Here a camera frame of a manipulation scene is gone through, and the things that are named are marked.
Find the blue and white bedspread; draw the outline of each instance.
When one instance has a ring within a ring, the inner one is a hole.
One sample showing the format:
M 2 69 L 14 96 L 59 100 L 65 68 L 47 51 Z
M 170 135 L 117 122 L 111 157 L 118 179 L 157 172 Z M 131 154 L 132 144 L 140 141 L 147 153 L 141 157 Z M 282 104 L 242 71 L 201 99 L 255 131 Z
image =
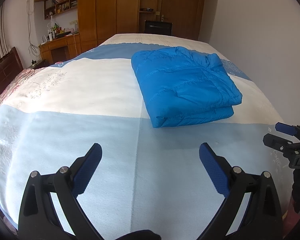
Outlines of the blue and white bedspread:
M 218 54 L 243 95 L 232 117 L 152 128 L 131 56 L 164 46 Z M 105 239 L 141 229 L 164 240 L 196 239 L 223 201 L 200 162 L 203 142 L 247 173 L 270 171 L 286 210 L 292 170 L 281 153 L 262 143 L 266 133 L 279 134 L 274 125 L 282 121 L 258 87 L 208 44 L 117 34 L 75 60 L 33 75 L 0 106 L 0 205 L 17 224 L 31 171 L 55 173 L 98 142 L 102 160 L 78 201 Z M 71 232 L 55 195 L 53 199 L 61 223 Z M 238 216 L 230 231 L 240 220 Z

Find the blue jacket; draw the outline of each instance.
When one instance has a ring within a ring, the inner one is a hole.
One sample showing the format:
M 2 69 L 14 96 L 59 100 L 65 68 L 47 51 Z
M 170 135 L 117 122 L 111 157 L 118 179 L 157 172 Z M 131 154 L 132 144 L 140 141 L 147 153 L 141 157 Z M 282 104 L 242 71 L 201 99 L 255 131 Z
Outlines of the blue jacket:
M 211 122 L 242 101 L 217 54 L 183 47 L 143 50 L 131 58 L 153 127 Z

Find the blue gripper pad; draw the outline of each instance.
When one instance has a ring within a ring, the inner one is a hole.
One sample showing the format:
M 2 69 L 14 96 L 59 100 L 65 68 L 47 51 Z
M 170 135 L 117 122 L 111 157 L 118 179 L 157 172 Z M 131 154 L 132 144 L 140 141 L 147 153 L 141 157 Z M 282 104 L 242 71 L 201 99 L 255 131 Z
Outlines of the blue gripper pad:
M 98 167 L 102 158 L 102 148 L 99 144 L 95 143 L 85 156 L 85 161 L 75 174 L 73 178 L 72 194 L 76 198 L 82 194 L 87 188 L 90 179 L 93 176 L 96 168 Z
M 230 193 L 229 179 L 221 169 L 220 165 L 213 155 L 215 154 L 213 152 L 210 152 L 210 150 L 204 144 L 200 146 L 200 160 L 205 167 L 210 179 L 212 180 L 217 192 L 222 194 L 226 198 Z
M 287 124 L 281 123 L 281 122 L 279 122 L 275 125 L 275 129 L 278 132 L 282 132 L 282 133 L 285 133 L 285 134 L 288 134 L 291 136 L 295 136 L 297 134 L 297 130 L 293 126 L 290 126 L 290 125 L 287 125 Z

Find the wooden headboard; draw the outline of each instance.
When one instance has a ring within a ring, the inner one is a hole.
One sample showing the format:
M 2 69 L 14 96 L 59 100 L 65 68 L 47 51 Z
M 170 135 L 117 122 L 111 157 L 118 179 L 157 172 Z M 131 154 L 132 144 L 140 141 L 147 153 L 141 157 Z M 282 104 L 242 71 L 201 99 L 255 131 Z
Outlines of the wooden headboard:
M 13 47 L 0 61 L 0 94 L 21 71 L 23 67 L 16 47 Z

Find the bookshelf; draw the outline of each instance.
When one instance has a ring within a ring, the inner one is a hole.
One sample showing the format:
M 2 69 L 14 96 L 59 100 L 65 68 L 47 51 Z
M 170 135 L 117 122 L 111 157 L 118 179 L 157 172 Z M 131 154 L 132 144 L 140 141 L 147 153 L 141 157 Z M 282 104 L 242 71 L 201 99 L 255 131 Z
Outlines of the bookshelf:
M 44 19 L 51 15 L 59 15 L 71 11 L 78 7 L 78 0 L 45 0 L 44 1 Z
M 139 10 L 139 33 L 145 32 L 146 20 L 155 21 L 158 0 L 140 0 L 139 8 L 151 8 L 153 11 Z

